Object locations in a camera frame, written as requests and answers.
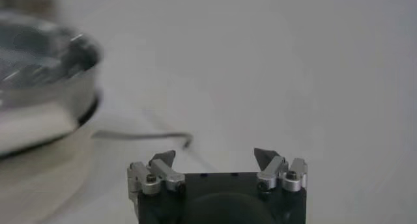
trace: round object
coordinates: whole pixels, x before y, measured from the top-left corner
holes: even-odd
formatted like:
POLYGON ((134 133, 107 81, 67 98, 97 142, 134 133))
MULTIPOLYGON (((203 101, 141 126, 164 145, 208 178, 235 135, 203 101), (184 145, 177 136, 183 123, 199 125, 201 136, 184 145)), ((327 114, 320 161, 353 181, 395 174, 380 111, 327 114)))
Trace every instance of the round object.
POLYGON ((94 102, 99 62, 98 46, 83 34, 0 13, 0 113, 55 103, 80 119, 94 102))

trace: white surface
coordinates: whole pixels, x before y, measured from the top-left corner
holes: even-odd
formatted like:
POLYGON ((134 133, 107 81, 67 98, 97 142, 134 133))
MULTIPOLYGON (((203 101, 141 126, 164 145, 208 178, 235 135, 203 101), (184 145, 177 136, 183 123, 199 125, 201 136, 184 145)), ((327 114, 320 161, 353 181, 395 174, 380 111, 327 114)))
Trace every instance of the white surface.
POLYGON ((87 125, 53 145, 0 160, 0 223, 39 223, 71 198, 90 171, 90 135, 87 125))
MULTIPOLYGON (((103 85, 133 109, 193 132, 194 151, 215 171, 257 170, 253 147, 303 156, 308 223, 416 223, 416 2, 63 0, 62 7, 64 20, 105 47, 103 85)), ((116 164, 51 222, 134 223, 124 165, 164 149, 136 145, 98 145, 101 162, 116 164)))
POLYGON ((62 137, 77 127, 77 120, 55 103, 2 111, 0 154, 62 137))

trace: black circular part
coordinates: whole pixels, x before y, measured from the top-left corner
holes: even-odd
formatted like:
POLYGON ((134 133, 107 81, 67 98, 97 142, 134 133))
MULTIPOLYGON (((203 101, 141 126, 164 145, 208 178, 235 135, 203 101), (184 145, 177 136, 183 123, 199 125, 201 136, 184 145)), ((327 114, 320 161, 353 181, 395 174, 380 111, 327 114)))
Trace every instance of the black circular part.
POLYGON ((241 193, 212 193, 188 204, 178 224, 281 224, 263 201, 241 193))
POLYGON ((153 175, 153 174, 148 174, 146 176, 146 182, 148 182, 148 183, 156 182, 156 176, 153 175))
POLYGON ((262 191, 262 192, 268 191, 268 186, 264 182, 259 182, 258 185, 257 185, 257 188, 258 188, 259 191, 262 191))
POLYGON ((289 171, 286 175, 287 179, 289 180, 296 180, 297 179, 297 173, 294 171, 289 171))

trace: metal gripper jaw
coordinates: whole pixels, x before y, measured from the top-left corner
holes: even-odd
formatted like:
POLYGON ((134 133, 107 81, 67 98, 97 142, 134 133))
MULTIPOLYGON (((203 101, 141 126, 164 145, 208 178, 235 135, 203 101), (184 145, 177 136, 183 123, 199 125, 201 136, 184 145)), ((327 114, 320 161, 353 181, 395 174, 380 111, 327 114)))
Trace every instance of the metal gripper jaw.
POLYGON ((307 164, 302 158, 295 158, 289 168, 284 157, 272 150, 255 148, 255 158, 261 172, 257 173, 258 188, 268 191, 281 182, 283 189, 298 192, 307 188, 307 164))

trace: bolt head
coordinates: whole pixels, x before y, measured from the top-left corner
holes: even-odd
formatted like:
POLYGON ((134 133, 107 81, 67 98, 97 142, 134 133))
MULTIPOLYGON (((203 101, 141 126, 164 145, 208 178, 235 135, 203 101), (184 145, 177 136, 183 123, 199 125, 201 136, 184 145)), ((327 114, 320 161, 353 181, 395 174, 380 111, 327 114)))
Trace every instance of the bolt head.
POLYGON ((257 185, 257 188, 258 188, 259 191, 262 191, 262 192, 268 191, 268 186, 264 182, 259 182, 258 185, 257 185))
POLYGON ((153 175, 153 174, 148 174, 146 176, 146 182, 148 182, 148 183, 156 182, 156 176, 153 175))
POLYGON ((296 172, 294 172, 294 171, 289 171, 289 172, 285 175, 285 177, 286 177, 288 180, 296 180, 296 179, 297 179, 297 173, 296 173, 296 172))

